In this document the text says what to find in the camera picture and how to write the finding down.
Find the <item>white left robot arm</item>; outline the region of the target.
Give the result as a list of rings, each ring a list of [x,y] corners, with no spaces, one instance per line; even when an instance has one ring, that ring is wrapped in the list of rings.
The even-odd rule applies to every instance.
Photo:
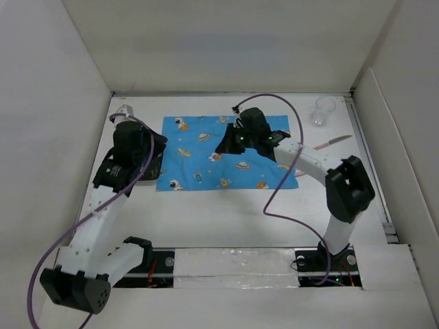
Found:
[[[89,219],[75,230],[54,269],[44,269],[40,283],[54,304],[98,314],[112,287],[131,269],[147,271],[153,263],[152,243],[129,236],[113,252],[106,239],[133,186],[158,178],[167,138],[136,121],[116,124],[113,146],[95,177]]]

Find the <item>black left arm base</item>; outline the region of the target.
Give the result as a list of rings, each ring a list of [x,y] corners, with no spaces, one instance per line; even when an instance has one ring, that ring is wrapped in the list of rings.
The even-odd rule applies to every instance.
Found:
[[[154,249],[150,264],[130,270],[115,288],[162,289],[174,286],[175,249]]]

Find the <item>blue space print placemat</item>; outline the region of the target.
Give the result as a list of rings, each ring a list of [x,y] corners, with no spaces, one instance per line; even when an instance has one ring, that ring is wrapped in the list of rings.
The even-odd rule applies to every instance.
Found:
[[[276,188],[289,170],[260,156],[215,151],[226,132],[230,116],[165,117],[162,135],[167,138],[157,191],[214,191]]]

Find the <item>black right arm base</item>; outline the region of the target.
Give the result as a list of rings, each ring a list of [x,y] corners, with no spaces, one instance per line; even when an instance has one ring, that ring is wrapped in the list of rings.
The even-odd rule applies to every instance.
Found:
[[[328,254],[323,246],[298,248],[291,269],[298,274],[300,288],[305,287],[362,287],[355,250],[348,246],[336,256]]]

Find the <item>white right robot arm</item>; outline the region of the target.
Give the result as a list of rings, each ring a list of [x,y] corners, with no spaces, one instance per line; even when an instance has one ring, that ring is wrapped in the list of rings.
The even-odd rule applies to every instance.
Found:
[[[363,162],[356,156],[328,156],[293,141],[287,132],[272,130],[258,108],[233,108],[233,112],[236,121],[227,125],[217,153],[242,154],[254,149],[260,156],[302,171],[325,187],[331,217],[323,236],[326,247],[317,253],[317,261],[323,269],[334,269],[342,261],[341,252],[348,246],[357,218],[375,198]]]

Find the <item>black floral square plate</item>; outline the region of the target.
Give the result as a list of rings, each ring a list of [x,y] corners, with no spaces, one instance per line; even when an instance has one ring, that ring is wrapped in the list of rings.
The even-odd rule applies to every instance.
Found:
[[[146,169],[143,176],[139,179],[139,181],[146,182],[146,181],[157,180],[159,175],[161,174],[162,163],[163,163],[163,152],[153,157],[148,168]]]

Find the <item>pink handled table knife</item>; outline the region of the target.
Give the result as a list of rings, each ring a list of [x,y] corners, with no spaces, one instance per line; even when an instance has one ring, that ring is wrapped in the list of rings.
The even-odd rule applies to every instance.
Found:
[[[331,140],[329,140],[329,141],[327,141],[327,142],[325,142],[325,143],[323,143],[321,145],[318,145],[318,146],[314,147],[314,149],[315,150],[321,150],[321,149],[324,149],[324,148],[329,147],[331,145],[334,145],[336,143],[339,143],[341,141],[344,141],[346,139],[349,139],[351,137],[352,137],[351,135],[339,136],[339,137],[333,138],[333,139],[331,139]]]

